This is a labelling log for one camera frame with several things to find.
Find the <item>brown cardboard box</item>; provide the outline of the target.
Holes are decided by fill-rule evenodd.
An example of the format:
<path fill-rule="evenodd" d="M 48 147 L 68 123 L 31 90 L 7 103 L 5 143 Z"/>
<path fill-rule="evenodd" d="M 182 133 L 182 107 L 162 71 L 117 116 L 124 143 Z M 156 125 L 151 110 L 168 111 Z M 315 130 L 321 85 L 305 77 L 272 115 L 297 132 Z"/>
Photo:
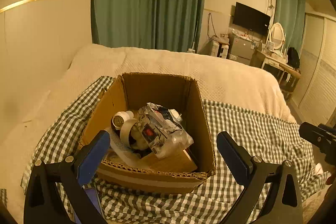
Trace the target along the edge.
<path fill-rule="evenodd" d="M 80 138 L 96 146 L 99 178 L 144 192 L 185 194 L 215 174 L 213 140 L 196 80 L 124 73 L 108 88 Z"/>

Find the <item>white tube with blue label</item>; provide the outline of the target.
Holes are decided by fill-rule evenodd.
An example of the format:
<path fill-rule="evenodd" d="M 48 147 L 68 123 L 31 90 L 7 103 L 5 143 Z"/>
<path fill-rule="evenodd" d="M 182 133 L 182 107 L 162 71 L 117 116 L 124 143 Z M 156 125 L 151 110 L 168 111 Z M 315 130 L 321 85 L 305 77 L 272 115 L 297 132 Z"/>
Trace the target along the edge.
<path fill-rule="evenodd" d="M 105 130 L 110 136 L 110 146 L 105 154 L 105 159 L 113 163 L 139 168 L 141 166 L 140 157 L 124 145 L 120 137 L 111 128 Z"/>

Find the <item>white louvered wardrobe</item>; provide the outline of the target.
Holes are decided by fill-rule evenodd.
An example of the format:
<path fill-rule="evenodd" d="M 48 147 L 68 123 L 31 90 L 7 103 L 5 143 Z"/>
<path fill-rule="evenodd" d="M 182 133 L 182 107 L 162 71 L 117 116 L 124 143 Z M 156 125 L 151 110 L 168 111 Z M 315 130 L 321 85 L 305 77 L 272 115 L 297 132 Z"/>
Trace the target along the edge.
<path fill-rule="evenodd" d="M 335 18 L 307 12 L 299 52 L 301 78 L 291 103 L 304 122 L 334 125 Z"/>

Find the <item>wooden chair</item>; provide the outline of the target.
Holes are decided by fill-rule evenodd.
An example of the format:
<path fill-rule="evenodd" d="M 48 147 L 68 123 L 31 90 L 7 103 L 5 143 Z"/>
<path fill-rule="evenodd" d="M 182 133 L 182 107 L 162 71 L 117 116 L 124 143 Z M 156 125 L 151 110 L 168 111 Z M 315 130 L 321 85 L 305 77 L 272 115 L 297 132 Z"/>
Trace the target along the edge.
<path fill-rule="evenodd" d="M 301 78 L 301 72 L 299 69 L 292 69 L 283 64 L 280 64 L 280 67 L 283 69 L 283 72 L 278 83 L 284 99 L 288 102 L 293 95 L 299 79 Z"/>

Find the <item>black bag on chair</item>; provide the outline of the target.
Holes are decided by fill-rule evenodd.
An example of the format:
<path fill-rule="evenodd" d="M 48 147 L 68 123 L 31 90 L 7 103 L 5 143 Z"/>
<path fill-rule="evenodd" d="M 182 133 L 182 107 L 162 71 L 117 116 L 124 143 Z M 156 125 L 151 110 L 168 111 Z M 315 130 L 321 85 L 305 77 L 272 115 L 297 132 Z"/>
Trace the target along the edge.
<path fill-rule="evenodd" d="M 287 64 L 294 69 L 298 69 L 300 65 L 299 55 L 294 47 L 290 47 L 287 52 L 288 62 Z"/>

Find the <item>white vanity desk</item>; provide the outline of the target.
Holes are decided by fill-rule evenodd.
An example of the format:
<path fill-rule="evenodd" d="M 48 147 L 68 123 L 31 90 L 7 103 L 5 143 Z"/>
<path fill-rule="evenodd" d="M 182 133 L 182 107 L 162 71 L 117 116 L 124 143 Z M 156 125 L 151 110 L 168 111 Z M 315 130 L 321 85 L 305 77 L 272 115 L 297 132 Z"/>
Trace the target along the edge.
<path fill-rule="evenodd" d="M 265 71 L 271 73 L 278 80 L 284 73 L 284 69 L 280 67 L 280 63 L 276 59 L 273 59 L 259 50 L 254 51 L 249 65 L 252 67 L 264 69 Z"/>

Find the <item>grey mini fridge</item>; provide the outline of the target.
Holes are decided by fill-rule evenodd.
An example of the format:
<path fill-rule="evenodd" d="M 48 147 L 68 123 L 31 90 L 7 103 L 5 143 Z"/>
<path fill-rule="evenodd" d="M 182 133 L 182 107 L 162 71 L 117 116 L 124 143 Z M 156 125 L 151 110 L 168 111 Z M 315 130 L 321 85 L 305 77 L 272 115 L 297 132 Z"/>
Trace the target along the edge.
<path fill-rule="evenodd" d="M 254 43 L 234 34 L 229 34 L 229 40 L 230 46 L 228 58 L 232 61 L 249 65 L 252 59 L 252 55 L 255 51 Z"/>

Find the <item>black wall television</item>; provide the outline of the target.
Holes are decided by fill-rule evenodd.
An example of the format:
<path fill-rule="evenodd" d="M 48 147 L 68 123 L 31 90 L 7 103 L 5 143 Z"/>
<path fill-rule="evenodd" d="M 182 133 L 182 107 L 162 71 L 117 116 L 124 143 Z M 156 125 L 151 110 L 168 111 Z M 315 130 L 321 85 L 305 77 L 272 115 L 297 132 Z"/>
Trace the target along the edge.
<path fill-rule="evenodd" d="M 252 7 L 236 2 L 232 24 L 256 32 L 262 36 L 268 33 L 270 16 Z"/>

